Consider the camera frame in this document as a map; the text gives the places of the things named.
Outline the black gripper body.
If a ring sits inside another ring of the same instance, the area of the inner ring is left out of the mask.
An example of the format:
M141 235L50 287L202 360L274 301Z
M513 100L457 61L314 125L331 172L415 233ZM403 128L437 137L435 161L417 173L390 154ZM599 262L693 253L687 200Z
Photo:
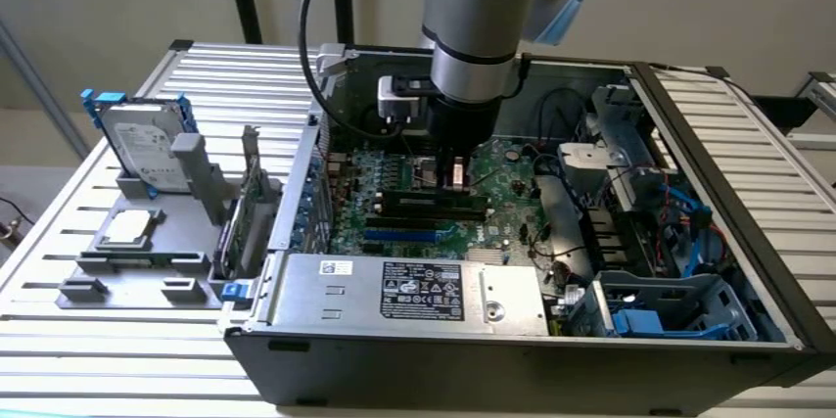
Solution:
M465 103L441 95L430 98L426 131L441 149L469 153L491 135L501 99Z

